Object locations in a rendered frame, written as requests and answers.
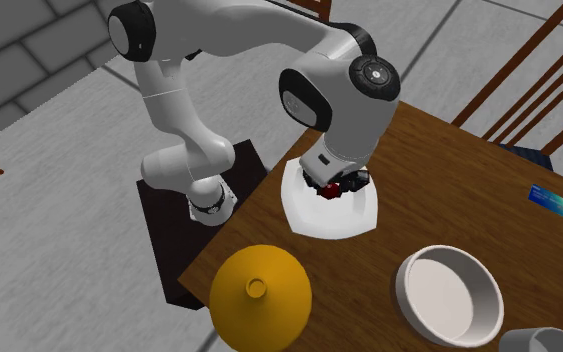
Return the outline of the brown wooden table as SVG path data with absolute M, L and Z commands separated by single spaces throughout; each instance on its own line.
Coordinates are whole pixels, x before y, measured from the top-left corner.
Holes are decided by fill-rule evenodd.
M 407 323 L 395 275 L 417 250 L 445 244 L 476 257 L 503 295 L 505 330 L 563 330 L 563 217 L 530 201 L 533 184 L 563 197 L 563 177 L 400 104 L 369 165 L 378 224 L 340 241 L 294 234 L 275 166 L 180 277 L 207 302 L 235 251 L 269 244 L 293 254 L 313 291 L 309 322 L 289 352 L 497 352 L 435 345 Z

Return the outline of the grey cup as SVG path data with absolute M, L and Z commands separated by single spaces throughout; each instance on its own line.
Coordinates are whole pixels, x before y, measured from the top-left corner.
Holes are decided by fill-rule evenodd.
M 510 330 L 501 337 L 499 352 L 563 352 L 563 330 L 554 327 Z

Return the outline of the white round bowl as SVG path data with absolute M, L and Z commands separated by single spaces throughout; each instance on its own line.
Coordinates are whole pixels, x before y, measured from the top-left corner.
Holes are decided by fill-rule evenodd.
M 431 245 L 407 257 L 397 271 L 395 291 L 409 324 L 438 345 L 481 347 L 503 324 L 504 302 L 493 275 L 456 247 Z

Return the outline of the yellow cone-shaped lid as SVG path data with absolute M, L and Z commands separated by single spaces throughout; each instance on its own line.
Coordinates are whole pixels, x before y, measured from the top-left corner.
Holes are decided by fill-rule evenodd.
M 237 352 L 281 352 L 307 325 L 310 280 L 286 250 L 249 246 L 218 269 L 208 308 L 216 332 Z

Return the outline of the white square plate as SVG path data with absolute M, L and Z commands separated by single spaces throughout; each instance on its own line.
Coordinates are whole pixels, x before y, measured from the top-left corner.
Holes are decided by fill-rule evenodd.
M 377 227 L 378 197 L 372 177 L 357 192 L 326 199 L 307 185 L 299 159 L 286 162 L 281 201 L 291 230 L 307 237 L 341 240 Z

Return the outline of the wooden chair with blue seat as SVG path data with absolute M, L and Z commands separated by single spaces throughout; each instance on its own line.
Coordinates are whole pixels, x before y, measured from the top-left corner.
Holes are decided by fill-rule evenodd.
M 458 113 L 452 124 L 456 127 L 463 126 L 562 21 L 563 3 Z M 551 155 L 563 146 L 563 129 L 539 150 L 519 147 L 517 143 L 562 102 L 563 53 L 481 138 L 536 165 L 552 170 Z

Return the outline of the blue card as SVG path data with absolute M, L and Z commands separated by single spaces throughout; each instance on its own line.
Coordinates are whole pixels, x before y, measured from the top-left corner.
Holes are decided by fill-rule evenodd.
M 563 197 L 533 184 L 528 199 L 563 217 Z

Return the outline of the small red ball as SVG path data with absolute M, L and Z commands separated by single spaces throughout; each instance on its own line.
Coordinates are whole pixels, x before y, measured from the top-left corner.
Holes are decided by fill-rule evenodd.
M 341 196 L 340 186 L 337 183 L 329 183 L 317 191 L 321 197 L 331 200 Z

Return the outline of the dark robot stand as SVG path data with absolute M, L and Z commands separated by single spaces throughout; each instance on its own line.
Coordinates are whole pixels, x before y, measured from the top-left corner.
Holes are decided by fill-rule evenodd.
M 250 140 L 235 144 L 234 150 L 234 165 L 222 177 L 237 197 L 234 208 L 239 209 L 268 170 Z M 203 308 L 204 304 L 178 278 L 220 228 L 191 219 L 185 195 L 153 189 L 142 179 L 136 185 L 166 302 L 191 310 Z

